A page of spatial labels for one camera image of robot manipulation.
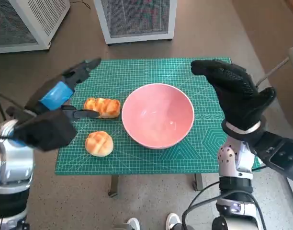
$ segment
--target cable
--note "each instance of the cable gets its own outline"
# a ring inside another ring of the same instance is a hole
[[[206,186],[204,189],[202,189],[200,192],[199,192],[199,194],[198,195],[196,195],[196,197],[191,201],[191,203],[189,204],[189,206],[188,206],[188,208],[190,208],[191,206],[192,206],[192,204],[195,202],[195,200],[207,189],[207,188],[210,188],[210,187],[212,187],[212,186],[214,186],[215,184],[218,184],[218,183],[220,183],[220,181],[217,181],[217,182],[215,182],[215,183],[212,183],[212,184],[210,184],[210,185],[208,185],[208,186]]]
[[[14,137],[6,137],[6,136],[0,136],[0,139],[9,139],[9,140],[17,140]]]
[[[85,6],[89,9],[89,10],[91,10],[91,7],[90,7],[90,5],[89,4],[87,4],[87,3],[85,3],[84,2],[84,0],[81,0],[81,1],[73,1],[73,2],[70,2],[71,4],[72,3],[84,3],[85,4]]]
[[[257,170],[261,170],[261,169],[265,169],[265,168],[267,168],[267,165],[260,166],[258,168],[252,169],[252,172],[257,171]]]
[[[273,69],[271,69],[268,73],[265,74],[265,76],[260,79],[257,83],[256,83],[256,88],[259,87],[259,85],[266,80],[270,75],[272,75],[275,71],[277,71],[278,69],[280,69],[283,65],[285,65],[287,62],[289,61],[289,57],[285,58],[281,63],[279,63],[276,67],[274,67]]]
[[[10,99],[9,97],[6,97],[6,96],[4,96],[4,95],[1,94],[1,93],[0,93],[0,97],[3,98],[3,99],[6,100],[6,101],[12,103],[13,105],[15,105],[16,107],[18,107],[19,109],[24,110],[24,108],[23,108],[21,105],[19,105],[18,103],[16,103],[14,100]],[[5,115],[5,113],[4,113],[4,110],[3,110],[3,108],[2,108],[1,103],[0,103],[0,113],[1,113],[1,116],[2,116],[3,120],[6,121],[6,115]]]
[[[204,200],[198,204],[195,204],[191,207],[189,207],[186,211],[183,212],[182,216],[181,216],[181,221],[182,221],[182,227],[184,230],[188,230],[187,229],[187,225],[186,225],[186,217],[187,217],[187,214],[190,213],[191,211],[195,210],[196,208],[200,207],[200,206],[203,206],[203,205],[206,205],[208,203],[211,203],[213,201],[216,201],[218,199],[221,199],[221,198],[224,198],[226,196],[229,196],[231,194],[234,194],[234,193],[244,193],[244,194],[247,194],[248,196],[250,196],[250,198],[254,201],[254,204],[259,212],[259,216],[260,216],[260,220],[261,220],[261,223],[262,223],[262,227],[264,230],[267,230],[267,227],[266,227],[266,224],[265,224],[265,220],[264,220],[264,217],[263,217],[263,214],[261,212],[261,208],[257,202],[257,200],[255,199],[255,197],[249,193],[249,192],[246,192],[246,191],[242,191],[242,190],[232,190],[232,191],[229,191],[225,194],[222,194],[222,195],[219,195],[219,196],[216,196],[214,198],[211,198],[211,199],[208,199],[208,200]]]

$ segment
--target white cabinet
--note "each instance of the white cabinet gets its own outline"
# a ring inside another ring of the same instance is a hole
[[[49,49],[69,0],[0,0],[0,53]]]
[[[177,0],[94,0],[106,44],[173,39]]]

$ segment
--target white shoe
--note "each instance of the white shoe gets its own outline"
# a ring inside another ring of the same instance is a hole
[[[140,224],[137,218],[130,218],[127,222],[134,230],[140,230]]]
[[[166,221],[166,230],[172,229],[176,224],[181,224],[180,217],[175,213],[170,213]]]

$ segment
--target grid lines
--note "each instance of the grid lines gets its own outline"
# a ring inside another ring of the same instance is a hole
[[[212,86],[204,76],[194,76],[190,63],[197,58],[104,60],[91,76],[76,86],[71,105],[83,108],[88,97],[119,99],[150,83],[173,85],[190,98],[195,112],[193,127],[179,144],[161,150],[147,149],[132,140],[123,128],[121,115],[116,119],[74,121],[78,133],[59,150],[57,175],[215,173],[217,150],[226,140],[221,129],[224,114]],[[230,62],[229,58],[217,57]],[[85,150],[89,133],[106,131],[113,138],[113,152],[103,158]]]

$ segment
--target bread roll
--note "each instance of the bread roll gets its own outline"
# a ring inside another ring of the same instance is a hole
[[[98,112],[99,118],[115,118],[120,114],[120,102],[113,99],[91,97],[86,100],[84,109]]]
[[[113,139],[104,131],[90,133],[85,148],[93,156],[105,157],[113,151]]]

